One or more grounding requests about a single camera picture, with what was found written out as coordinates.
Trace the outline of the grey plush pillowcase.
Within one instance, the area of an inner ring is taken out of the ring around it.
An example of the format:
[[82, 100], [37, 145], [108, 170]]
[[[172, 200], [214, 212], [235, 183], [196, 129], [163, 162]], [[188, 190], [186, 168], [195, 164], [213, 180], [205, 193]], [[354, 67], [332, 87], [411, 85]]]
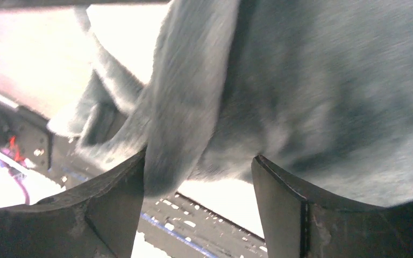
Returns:
[[75, 14], [91, 77], [48, 128], [105, 171], [144, 149], [147, 197], [251, 182], [262, 155], [348, 198], [413, 199], [413, 1], [173, 1], [147, 85]]

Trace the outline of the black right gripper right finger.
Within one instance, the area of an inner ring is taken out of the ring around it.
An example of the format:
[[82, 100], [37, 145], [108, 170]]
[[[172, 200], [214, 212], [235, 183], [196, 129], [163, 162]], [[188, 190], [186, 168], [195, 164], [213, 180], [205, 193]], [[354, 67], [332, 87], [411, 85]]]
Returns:
[[264, 156], [253, 159], [252, 176], [269, 257], [413, 257], [413, 201], [357, 202]]

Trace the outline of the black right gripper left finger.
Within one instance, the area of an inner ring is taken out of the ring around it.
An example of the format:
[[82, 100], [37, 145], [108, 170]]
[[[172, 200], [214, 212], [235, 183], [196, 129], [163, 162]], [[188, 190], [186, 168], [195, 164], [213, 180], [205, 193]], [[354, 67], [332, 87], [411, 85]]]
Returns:
[[0, 208], [0, 257], [130, 257], [144, 156], [36, 204]]

